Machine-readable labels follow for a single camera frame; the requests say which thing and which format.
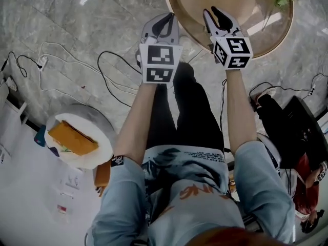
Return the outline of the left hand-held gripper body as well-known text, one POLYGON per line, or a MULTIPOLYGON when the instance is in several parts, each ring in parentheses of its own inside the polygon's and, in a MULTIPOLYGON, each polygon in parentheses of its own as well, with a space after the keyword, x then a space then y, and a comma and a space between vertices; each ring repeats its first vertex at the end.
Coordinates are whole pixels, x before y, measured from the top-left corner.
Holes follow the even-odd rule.
POLYGON ((182 54, 182 46, 160 43, 149 36, 139 44, 142 82, 144 84, 171 84, 182 54))

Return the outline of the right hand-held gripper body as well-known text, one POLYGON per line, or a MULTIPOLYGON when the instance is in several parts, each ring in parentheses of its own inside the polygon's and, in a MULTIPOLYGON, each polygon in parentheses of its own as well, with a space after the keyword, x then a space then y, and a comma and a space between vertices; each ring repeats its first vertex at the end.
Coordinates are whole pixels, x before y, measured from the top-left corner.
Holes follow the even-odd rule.
POLYGON ((210 50, 217 64, 222 64, 226 70, 244 69, 253 58, 250 39, 244 36, 239 26, 230 31, 207 27, 210 35, 210 50))

